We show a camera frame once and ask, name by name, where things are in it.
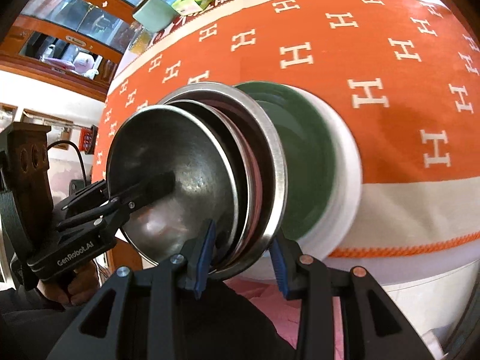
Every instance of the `table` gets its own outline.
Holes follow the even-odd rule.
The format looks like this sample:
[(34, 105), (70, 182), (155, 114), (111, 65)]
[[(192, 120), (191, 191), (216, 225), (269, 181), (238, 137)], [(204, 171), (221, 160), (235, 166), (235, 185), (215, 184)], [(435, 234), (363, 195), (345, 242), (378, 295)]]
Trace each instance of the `table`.
[[(360, 208), (329, 264), (395, 260), (398, 271), (415, 256), (432, 262), (421, 276), (444, 272), (479, 257), (479, 69), (478, 46), (440, 0), (215, 0), (114, 79), (93, 178), (123, 121), (180, 86), (296, 86), (340, 114), (361, 154)], [(402, 274), (419, 278), (416, 264)]]

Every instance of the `stacked bowl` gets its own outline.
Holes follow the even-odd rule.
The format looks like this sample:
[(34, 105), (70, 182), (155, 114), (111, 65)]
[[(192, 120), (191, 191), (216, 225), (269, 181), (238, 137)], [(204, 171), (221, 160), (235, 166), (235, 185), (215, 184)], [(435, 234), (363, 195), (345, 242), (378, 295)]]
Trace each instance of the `stacked bowl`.
[(354, 139), (336, 112), (267, 82), (190, 84), (133, 114), (110, 148), (110, 194), (167, 171), (174, 192), (135, 211), (122, 231), (155, 264), (213, 219), (210, 276), (221, 280), (274, 279), (266, 250), (280, 227), (304, 252), (326, 257), (350, 228), (362, 183)]

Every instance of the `silver bolt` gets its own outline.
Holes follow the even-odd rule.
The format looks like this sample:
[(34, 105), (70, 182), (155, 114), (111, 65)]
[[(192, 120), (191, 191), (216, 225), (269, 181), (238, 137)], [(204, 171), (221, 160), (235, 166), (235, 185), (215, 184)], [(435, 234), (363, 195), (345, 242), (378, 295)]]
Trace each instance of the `silver bolt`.
[(129, 273), (130, 273), (130, 268), (128, 266), (121, 266), (119, 269), (117, 269), (117, 275), (120, 276), (121, 278), (128, 276)]
[(353, 268), (353, 274), (357, 276), (357, 278), (364, 278), (367, 275), (367, 271), (362, 266), (356, 266)]
[(185, 257), (183, 257), (181, 254), (174, 254), (172, 257), (170, 257), (170, 262), (172, 264), (175, 264), (176, 266), (183, 263), (184, 261)]
[(314, 261), (314, 258), (308, 254), (303, 254), (300, 256), (299, 260), (302, 264), (309, 266)]

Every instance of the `human hand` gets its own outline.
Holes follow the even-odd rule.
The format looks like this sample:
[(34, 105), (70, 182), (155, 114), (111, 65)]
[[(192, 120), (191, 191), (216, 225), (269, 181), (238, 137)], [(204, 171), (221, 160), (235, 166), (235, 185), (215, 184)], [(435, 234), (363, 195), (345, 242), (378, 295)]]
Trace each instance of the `human hand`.
[(59, 302), (63, 305), (72, 304), (78, 306), (88, 302), (100, 287), (97, 275), (97, 266), (93, 261), (74, 270), (75, 279), (68, 285), (69, 296), (57, 283), (38, 282), (37, 288), (47, 299)]

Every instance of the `black cable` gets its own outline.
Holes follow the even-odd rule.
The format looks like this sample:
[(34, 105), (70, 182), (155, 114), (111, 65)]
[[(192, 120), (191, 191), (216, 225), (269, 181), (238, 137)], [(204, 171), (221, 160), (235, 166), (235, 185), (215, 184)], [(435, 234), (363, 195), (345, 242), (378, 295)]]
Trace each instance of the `black cable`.
[(78, 150), (78, 147), (75, 143), (71, 142), (70, 140), (66, 140), (66, 139), (57, 140), (56, 142), (53, 142), (50, 145), (48, 145), (46, 149), (50, 150), (52, 147), (60, 145), (61, 143), (66, 143), (66, 144), (72, 146), (75, 149), (75, 151), (77, 152), (78, 159), (80, 161), (80, 167), (82, 168), (82, 176), (83, 176), (84, 187), (86, 187), (87, 186), (87, 175), (85, 173), (85, 166), (83, 165), (82, 154), (80, 153), (80, 150)]

